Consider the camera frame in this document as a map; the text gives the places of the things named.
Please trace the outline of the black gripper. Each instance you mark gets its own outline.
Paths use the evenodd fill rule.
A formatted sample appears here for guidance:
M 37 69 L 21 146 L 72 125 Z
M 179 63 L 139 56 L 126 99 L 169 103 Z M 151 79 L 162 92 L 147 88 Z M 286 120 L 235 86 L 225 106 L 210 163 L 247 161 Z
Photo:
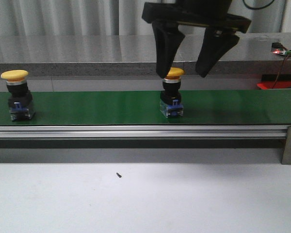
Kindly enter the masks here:
M 175 3 L 144 4 L 142 19 L 152 24 L 156 43 L 156 73 L 162 79 L 170 71 L 177 50 L 185 35 L 179 25 L 206 28 L 195 71 L 206 77 L 213 66 L 239 37 L 235 31 L 246 33 L 251 20 L 229 14 L 230 0 L 177 0 Z

